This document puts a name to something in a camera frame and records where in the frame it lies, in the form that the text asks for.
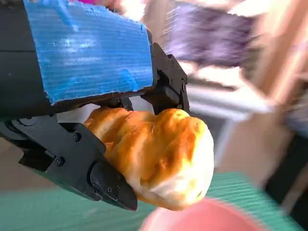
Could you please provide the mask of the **bare left hand blue tape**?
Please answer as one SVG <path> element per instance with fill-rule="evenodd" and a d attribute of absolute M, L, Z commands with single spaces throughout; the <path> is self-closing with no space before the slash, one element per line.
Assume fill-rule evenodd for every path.
<path fill-rule="evenodd" d="M 57 114 L 87 104 L 131 109 L 141 96 L 155 113 L 189 110 L 187 75 L 142 23 L 77 0 L 0 3 L 0 135 L 23 150 L 19 163 L 67 191 L 134 211 L 105 144 Z"/>

